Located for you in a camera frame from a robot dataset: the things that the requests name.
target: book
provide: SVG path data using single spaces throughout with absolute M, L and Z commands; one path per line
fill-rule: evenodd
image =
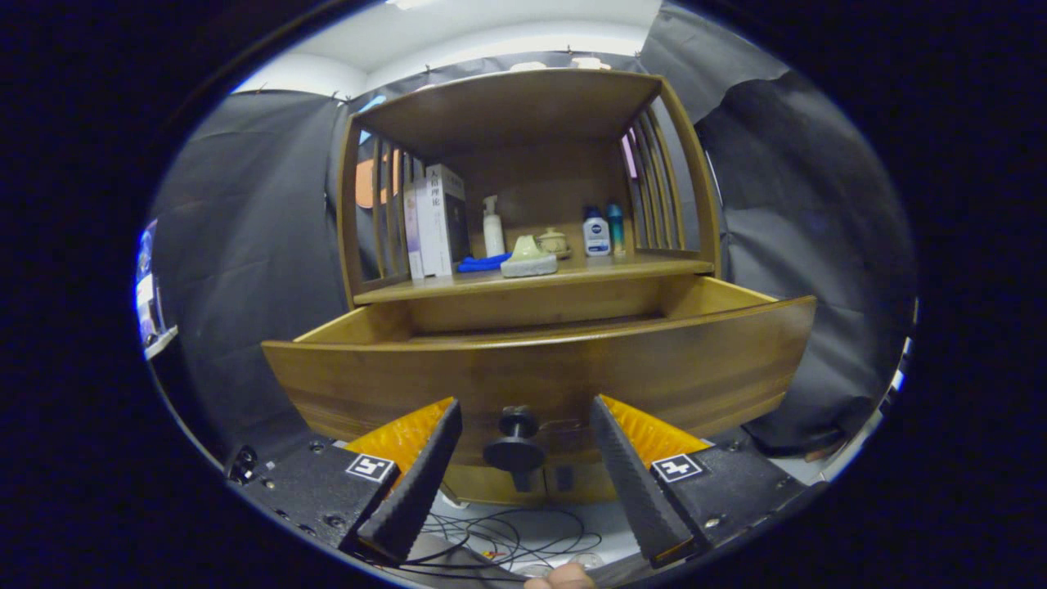
M 426 275 L 450 275 L 469 254 L 465 220 L 465 183 L 443 164 L 425 168 L 425 202 L 418 203 L 422 266 Z
M 420 178 L 423 175 L 420 163 L 415 163 L 414 158 L 408 158 L 414 169 L 406 177 L 414 178 L 405 181 L 403 186 L 403 226 L 404 237 L 407 240 L 407 266 L 410 268 L 411 279 L 422 279 L 425 277 L 425 270 L 422 267 L 422 242 L 418 232 L 418 192 L 423 187 Z

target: open drawer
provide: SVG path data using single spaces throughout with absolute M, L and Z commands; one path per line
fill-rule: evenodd
M 452 463 L 481 467 L 507 406 L 528 405 L 551 461 L 599 460 L 599 393 L 696 436 L 781 403 L 815 315 L 694 274 L 376 303 L 293 342 L 262 344 L 310 427 L 351 440 L 446 397 L 462 404 Z

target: black knob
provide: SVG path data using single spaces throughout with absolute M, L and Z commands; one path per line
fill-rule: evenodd
M 498 421 L 506 437 L 484 447 L 484 460 L 500 471 L 527 473 L 541 467 L 545 451 L 527 439 L 538 432 L 538 421 L 526 407 L 507 407 Z

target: small bottle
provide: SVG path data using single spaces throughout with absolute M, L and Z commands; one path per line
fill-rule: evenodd
M 585 241 L 586 255 L 606 255 L 610 253 L 610 230 L 607 221 L 600 216 L 596 206 L 585 207 L 585 221 L 582 223 L 582 239 Z
M 506 237 L 502 234 L 502 217 L 494 212 L 497 200 L 496 194 L 484 199 L 484 247 L 487 248 L 488 257 L 506 252 Z
M 607 205 L 607 218 L 610 219 L 610 245 L 616 255 L 625 253 L 625 227 L 622 224 L 622 208 L 611 202 Z

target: finger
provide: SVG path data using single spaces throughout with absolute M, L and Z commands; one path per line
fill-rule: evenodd
M 553 589 L 553 586 L 544 579 L 529 579 L 524 584 L 524 589 Z
M 596 589 L 596 583 L 585 574 L 585 569 L 578 563 L 560 565 L 545 579 L 549 580 L 552 589 Z

